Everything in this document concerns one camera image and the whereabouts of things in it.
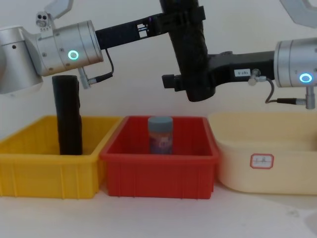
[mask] label sticker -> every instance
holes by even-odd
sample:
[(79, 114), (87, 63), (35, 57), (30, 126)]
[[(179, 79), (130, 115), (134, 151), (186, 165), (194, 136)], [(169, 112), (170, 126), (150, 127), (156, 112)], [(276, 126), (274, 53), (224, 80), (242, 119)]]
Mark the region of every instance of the label sticker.
[(249, 68), (246, 69), (236, 69), (234, 71), (234, 75), (236, 77), (248, 77), (251, 76), (251, 70)]
[(273, 168), (274, 156), (271, 154), (253, 154), (250, 166), (258, 170), (270, 170)]

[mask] blue lid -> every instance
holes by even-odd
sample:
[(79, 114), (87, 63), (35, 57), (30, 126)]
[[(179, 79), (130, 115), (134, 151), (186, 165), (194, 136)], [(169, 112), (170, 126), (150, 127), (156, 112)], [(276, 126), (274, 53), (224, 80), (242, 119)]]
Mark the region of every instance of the blue lid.
[(171, 117), (151, 117), (148, 120), (150, 132), (170, 133), (173, 131), (173, 118)]

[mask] white wall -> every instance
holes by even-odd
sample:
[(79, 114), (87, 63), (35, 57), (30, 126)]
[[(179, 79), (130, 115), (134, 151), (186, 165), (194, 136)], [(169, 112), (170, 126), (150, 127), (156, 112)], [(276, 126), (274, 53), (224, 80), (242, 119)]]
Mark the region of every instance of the white wall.
[[(35, 14), (50, 1), (5, 1), (0, 8), (0, 27), (22, 25), (29, 32), (37, 33)], [(279, 40), (317, 34), (316, 30), (295, 25), (278, 0), (200, 0), (200, 4), (205, 6), (205, 35), (210, 53), (270, 51)], [(95, 28), (101, 29), (160, 12), (159, 0), (75, 0), (72, 11), (57, 20), (56, 26), (91, 19)], [(90, 90), (81, 90), (82, 115), (305, 111), (299, 106), (265, 105), (270, 91), (268, 83), (256, 87), (247, 83), (222, 85), (213, 98), (200, 103), (188, 102), (183, 92), (164, 90), (161, 76), (179, 73), (168, 35), (112, 48), (109, 52), (115, 65), (115, 77)], [(108, 65), (100, 63), (87, 71), (90, 76), (97, 76), (108, 70)], [(278, 89), (274, 97), (304, 96), (304, 89)], [(33, 95), (15, 100), (0, 97), (0, 137), (47, 114), (55, 114), (51, 77), (44, 78), (42, 89)]]

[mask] plastic bin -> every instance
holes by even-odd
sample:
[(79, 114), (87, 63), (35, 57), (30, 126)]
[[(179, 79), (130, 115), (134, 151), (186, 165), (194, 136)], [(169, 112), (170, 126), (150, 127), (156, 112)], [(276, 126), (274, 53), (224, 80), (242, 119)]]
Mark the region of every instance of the plastic bin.
[(209, 199), (219, 152), (208, 120), (174, 117), (173, 155), (152, 155), (148, 118), (126, 118), (101, 152), (109, 195)]
[(57, 119), (0, 142), (0, 196), (92, 198), (104, 178), (99, 153), (122, 118), (82, 117), (82, 156), (59, 155)]
[(317, 195), (316, 113), (209, 117), (222, 152), (219, 180), (242, 192)]

